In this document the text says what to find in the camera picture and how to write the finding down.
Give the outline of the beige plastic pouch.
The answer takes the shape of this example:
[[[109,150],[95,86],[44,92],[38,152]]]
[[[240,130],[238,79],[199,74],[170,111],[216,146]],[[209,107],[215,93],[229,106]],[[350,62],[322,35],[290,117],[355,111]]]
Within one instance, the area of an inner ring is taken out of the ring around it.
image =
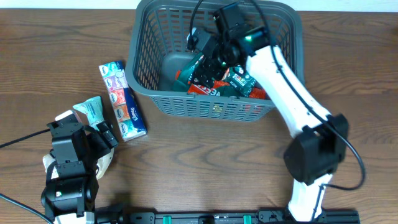
[[[99,180],[102,178],[108,169],[112,159],[114,156],[114,148],[111,149],[111,152],[106,154],[105,156],[101,157],[97,161],[97,168],[96,168],[96,178]],[[48,171],[48,168],[52,162],[55,162],[55,159],[50,155],[47,154],[43,157],[42,159],[44,167],[45,167],[45,172]]]

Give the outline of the teal wet wipes pack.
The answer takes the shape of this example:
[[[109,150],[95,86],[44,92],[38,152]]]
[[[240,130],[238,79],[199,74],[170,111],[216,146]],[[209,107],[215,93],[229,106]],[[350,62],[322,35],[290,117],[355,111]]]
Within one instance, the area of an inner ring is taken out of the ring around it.
[[[104,121],[103,103],[100,96],[95,96],[82,103],[73,105],[73,109],[85,114],[89,125],[96,130],[98,130],[97,125]]]

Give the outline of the orange pasta packet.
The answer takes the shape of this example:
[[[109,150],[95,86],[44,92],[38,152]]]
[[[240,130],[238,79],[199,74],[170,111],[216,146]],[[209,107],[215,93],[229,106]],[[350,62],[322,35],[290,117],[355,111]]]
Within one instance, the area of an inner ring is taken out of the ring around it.
[[[181,71],[178,70],[176,80],[172,86],[173,91],[185,91],[188,94],[197,95],[256,98],[260,100],[267,98],[266,91],[256,87],[257,81],[238,67],[227,69],[224,77],[221,80],[215,80],[210,88],[190,82],[184,83],[178,80],[180,74]]]

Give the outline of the green Nescafe coffee bag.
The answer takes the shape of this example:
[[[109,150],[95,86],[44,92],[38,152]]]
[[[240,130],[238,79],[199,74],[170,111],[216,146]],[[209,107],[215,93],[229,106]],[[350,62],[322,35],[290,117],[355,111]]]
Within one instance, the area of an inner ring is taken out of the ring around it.
[[[266,98],[266,92],[256,87],[257,81],[240,65],[228,67],[214,58],[196,54],[175,75],[173,91],[209,96]]]

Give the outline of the Kleenex tissue multipack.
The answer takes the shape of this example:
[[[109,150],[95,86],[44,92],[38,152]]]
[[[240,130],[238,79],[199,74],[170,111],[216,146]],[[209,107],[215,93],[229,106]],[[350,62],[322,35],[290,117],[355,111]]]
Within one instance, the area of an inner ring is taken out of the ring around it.
[[[99,71],[108,90],[121,137],[129,141],[147,134],[141,112],[127,83],[121,60],[102,64]]]

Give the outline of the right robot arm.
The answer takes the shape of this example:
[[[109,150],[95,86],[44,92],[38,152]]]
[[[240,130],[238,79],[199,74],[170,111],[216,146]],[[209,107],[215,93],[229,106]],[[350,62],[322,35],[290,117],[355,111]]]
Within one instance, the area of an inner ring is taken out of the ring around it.
[[[348,121],[341,114],[330,114],[307,91],[276,44],[262,9],[258,4],[254,7],[263,26],[250,28],[234,2],[214,12],[217,34],[191,26],[187,47],[199,50],[208,61],[202,75],[216,78],[222,69],[240,65],[265,89],[292,137],[284,152],[294,178],[289,213],[298,222],[314,221],[322,213],[325,189],[349,147]]]

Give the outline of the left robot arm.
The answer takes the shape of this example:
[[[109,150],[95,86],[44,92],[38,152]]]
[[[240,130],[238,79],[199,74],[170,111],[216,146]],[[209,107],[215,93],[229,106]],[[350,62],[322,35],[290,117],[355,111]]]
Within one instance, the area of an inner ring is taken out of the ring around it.
[[[103,121],[94,129],[77,121],[54,121],[47,126],[55,160],[41,196],[46,217],[53,223],[96,223],[96,164],[119,145],[112,124]]]

